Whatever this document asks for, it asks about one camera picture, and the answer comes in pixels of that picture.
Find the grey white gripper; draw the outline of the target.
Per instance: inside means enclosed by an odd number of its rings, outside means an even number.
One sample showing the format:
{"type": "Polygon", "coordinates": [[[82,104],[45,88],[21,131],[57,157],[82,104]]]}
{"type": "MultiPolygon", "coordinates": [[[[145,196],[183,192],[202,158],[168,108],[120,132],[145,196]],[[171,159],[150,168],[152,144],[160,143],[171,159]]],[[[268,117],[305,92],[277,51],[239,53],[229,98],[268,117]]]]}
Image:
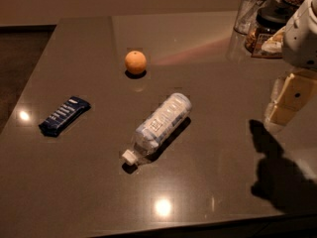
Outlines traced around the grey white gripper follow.
{"type": "MultiPolygon", "coordinates": [[[[288,20],[282,57],[293,66],[317,69],[317,0],[305,0],[288,20]]],[[[316,71],[293,71],[279,77],[264,112],[264,127],[272,134],[281,131],[316,93],[316,71]]]]}

